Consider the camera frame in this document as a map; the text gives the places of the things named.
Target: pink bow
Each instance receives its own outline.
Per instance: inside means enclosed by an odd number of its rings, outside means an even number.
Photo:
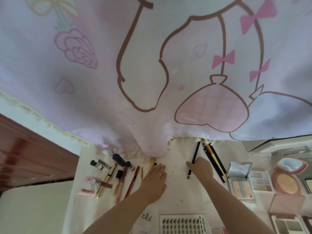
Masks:
[[[221,64],[222,62],[227,62],[230,64],[234,64],[234,60],[235,60],[235,50],[232,50],[228,55],[226,55],[224,58],[215,55],[213,58],[213,68],[216,68],[219,64]]]
[[[255,15],[243,15],[240,18],[241,31],[245,35],[256,19],[272,18],[277,15],[274,2],[272,0],[265,0],[258,12]]]
[[[257,76],[260,73],[265,72],[265,71],[268,70],[269,65],[270,65],[270,60],[271,59],[268,59],[267,62],[261,67],[261,69],[259,71],[251,71],[250,72],[249,82],[252,82],[255,78],[257,78]]]

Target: wall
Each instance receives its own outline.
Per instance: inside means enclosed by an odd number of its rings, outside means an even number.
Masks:
[[[0,114],[80,156],[83,144],[77,139],[71,139],[70,136],[63,135],[53,126],[48,127],[44,120],[38,121],[32,113],[26,113],[20,106],[10,105],[5,97],[0,97]]]
[[[0,198],[0,233],[61,233],[73,181],[14,188]]]

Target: pink rose drawing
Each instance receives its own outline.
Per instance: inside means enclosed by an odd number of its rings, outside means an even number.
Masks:
[[[59,32],[54,42],[64,52],[68,60],[96,69],[97,60],[93,47],[79,30],[72,29],[69,32]]]

